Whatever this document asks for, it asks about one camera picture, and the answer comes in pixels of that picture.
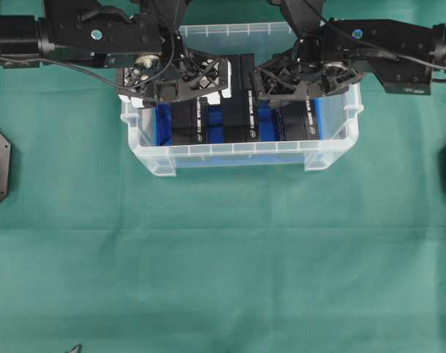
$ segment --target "black battery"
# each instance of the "black battery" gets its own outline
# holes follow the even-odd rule
[[[319,140],[314,101],[291,101],[275,112],[281,141]]]
[[[231,63],[231,98],[221,99],[225,143],[258,142],[259,112],[250,73],[255,69],[253,54],[228,56]]]
[[[172,103],[172,145],[208,143],[208,101],[204,97]]]

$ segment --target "green cloth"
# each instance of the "green cloth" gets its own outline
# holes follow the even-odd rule
[[[327,2],[337,18],[446,22],[446,0]],[[280,19],[263,0],[195,0],[187,23]],[[364,80],[360,140],[327,171],[160,179],[129,150],[113,89],[0,69],[0,352],[446,352],[446,85],[433,91]]]

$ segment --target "teal tablecloth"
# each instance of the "teal tablecloth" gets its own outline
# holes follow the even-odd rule
[[[432,26],[446,0],[332,0],[325,14]],[[262,0],[195,0],[187,23],[279,19]],[[113,90],[0,69],[0,352],[446,352],[446,85],[362,87],[360,141],[327,171],[159,179],[130,152]]]

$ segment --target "white label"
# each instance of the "white label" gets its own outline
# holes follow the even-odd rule
[[[223,98],[231,98],[232,97],[232,65],[231,62],[228,61],[228,77],[227,77],[228,87],[225,90],[221,91]]]
[[[311,101],[309,101],[309,99],[306,100],[306,108],[308,110],[309,126],[314,126],[314,119],[312,117]]]
[[[198,135],[201,134],[201,103],[200,98],[196,99],[196,126],[198,130]]]
[[[251,121],[251,129],[255,129],[255,119],[253,117],[253,96],[252,90],[248,91],[249,96],[249,119]]]

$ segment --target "plastic storage box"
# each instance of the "plastic storage box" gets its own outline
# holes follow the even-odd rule
[[[183,26],[189,48],[213,54],[254,53],[256,64],[291,48],[295,36],[286,23]],[[359,138],[358,114],[363,111],[359,85],[341,96],[320,99],[322,140],[156,146],[155,109],[123,103],[121,120],[128,124],[129,147],[149,171],[174,177],[179,168],[227,165],[304,164],[306,171],[327,169]]]

